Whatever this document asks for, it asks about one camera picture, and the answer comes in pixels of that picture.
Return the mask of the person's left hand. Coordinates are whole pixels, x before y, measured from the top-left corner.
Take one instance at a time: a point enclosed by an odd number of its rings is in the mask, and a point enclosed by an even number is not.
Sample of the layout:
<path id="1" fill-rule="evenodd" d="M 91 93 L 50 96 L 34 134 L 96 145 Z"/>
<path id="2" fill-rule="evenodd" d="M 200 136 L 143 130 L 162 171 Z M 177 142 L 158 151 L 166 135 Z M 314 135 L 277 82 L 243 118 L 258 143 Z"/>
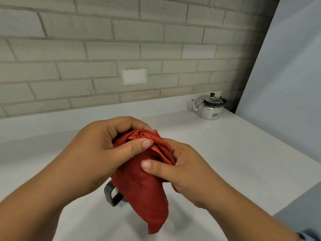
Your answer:
<path id="1" fill-rule="evenodd" d="M 77 196 L 90 194 L 115 172 L 110 170 L 113 140 L 122 133 L 138 129 L 152 131 L 134 117 L 115 117 L 94 121 L 81 129 L 68 146 L 56 157 L 76 161 Z"/>

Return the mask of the person's right hand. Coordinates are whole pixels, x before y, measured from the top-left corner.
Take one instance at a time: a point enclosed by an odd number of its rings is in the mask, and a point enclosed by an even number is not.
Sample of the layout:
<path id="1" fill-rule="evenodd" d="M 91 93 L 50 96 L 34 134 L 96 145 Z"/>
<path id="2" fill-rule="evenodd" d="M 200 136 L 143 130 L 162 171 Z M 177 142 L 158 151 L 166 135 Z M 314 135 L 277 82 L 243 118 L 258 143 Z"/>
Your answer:
<path id="1" fill-rule="evenodd" d="M 180 181 L 171 183 L 186 199 L 199 208 L 220 212 L 227 183 L 190 145 L 164 139 L 173 149 Z"/>

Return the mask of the red cloth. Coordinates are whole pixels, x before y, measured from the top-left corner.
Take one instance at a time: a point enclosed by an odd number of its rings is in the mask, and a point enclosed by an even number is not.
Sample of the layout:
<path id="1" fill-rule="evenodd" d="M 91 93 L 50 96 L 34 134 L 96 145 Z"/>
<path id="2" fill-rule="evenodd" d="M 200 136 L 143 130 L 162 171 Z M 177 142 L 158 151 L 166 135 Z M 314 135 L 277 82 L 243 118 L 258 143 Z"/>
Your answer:
<path id="1" fill-rule="evenodd" d="M 174 166 L 176 159 L 172 147 L 157 130 L 138 129 L 124 133 L 113 140 L 113 146 L 116 148 L 140 138 L 150 139 L 153 145 L 119 167 L 111 176 L 110 183 L 117 188 L 118 195 L 121 194 L 147 223 L 148 234 L 156 234 L 169 214 L 168 200 L 163 189 L 163 183 L 167 181 L 145 172 L 141 162 L 152 159 Z"/>

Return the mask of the dark grey mug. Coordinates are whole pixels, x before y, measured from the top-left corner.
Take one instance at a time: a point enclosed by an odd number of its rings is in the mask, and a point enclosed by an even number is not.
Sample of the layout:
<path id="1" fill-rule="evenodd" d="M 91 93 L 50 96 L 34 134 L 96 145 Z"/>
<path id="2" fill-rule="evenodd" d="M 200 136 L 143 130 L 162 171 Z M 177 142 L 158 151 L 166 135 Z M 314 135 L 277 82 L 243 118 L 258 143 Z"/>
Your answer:
<path id="1" fill-rule="evenodd" d="M 121 201 L 123 201 L 123 195 L 118 191 L 118 189 L 113 185 L 111 181 L 107 182 L 104 187 L 104 194 L 106 201 L 112 206 L 117 206 Z"/>

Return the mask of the person's right forearm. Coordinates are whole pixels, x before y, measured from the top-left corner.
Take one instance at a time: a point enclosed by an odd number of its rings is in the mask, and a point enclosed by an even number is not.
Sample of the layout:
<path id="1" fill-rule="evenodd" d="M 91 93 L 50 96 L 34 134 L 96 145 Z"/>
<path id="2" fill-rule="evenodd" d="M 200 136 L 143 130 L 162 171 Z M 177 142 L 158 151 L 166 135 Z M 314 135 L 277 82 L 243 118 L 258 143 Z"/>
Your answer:
<path id="1" fill-rule="evenodd" d="M 228 241 L 300 241 L 297 233 L 226 183 L 197 190 L 198 203 L 215 219 Z"/>

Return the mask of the person's left forearm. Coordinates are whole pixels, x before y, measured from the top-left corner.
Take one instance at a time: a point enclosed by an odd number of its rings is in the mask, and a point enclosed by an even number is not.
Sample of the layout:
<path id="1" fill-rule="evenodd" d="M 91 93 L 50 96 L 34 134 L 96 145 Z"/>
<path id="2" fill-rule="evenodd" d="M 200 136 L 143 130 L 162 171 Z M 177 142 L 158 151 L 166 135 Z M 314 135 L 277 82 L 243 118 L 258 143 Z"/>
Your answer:
<path id="1" fill-rule="evenodd" d="M 62 210 L 78 198 L 74 159 L 56 158 L 0 202 L 0 241 L 53 241 Z"/>

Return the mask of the silver metal kettle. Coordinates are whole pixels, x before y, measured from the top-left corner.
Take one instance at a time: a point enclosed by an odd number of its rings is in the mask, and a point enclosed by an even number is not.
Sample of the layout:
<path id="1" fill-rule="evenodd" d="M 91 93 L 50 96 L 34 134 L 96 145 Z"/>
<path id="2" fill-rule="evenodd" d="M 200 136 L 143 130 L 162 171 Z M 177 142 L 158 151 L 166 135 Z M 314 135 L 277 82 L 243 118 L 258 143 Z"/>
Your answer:
<path id="1" fill-rule="evenodd" d="M 227 100 L 221 96 L 216 96 L 214 92 L 204 94 L 197 100 L 191 100 L 192 111 L 198 117 L 206 120 L 219 119 Z"/>

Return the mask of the light blue sleeve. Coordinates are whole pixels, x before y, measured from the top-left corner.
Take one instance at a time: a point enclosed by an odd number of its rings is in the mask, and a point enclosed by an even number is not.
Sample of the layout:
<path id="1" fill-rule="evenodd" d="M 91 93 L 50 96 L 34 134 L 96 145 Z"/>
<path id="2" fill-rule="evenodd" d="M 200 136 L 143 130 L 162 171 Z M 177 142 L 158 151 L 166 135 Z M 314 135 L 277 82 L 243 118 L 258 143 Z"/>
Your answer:
<path id="1" fill-rule="evenodd" d="M 321 233 L 312 228 L 307 228 L 297 234 L 300 237 L 300 241 L 321 241 Z"/>

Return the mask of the white wall outlet cover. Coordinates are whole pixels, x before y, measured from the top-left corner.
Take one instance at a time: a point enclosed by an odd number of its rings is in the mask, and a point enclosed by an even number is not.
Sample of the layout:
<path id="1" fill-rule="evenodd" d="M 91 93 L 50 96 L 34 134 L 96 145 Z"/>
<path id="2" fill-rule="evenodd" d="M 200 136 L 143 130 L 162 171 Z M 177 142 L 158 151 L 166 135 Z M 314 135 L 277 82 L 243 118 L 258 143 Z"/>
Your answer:
<path id="1" fill-rule="evenodd" d="M 148 69 L 124 69 L 122 70 L 124 86 L 146 85 L 148 83 Z"/>

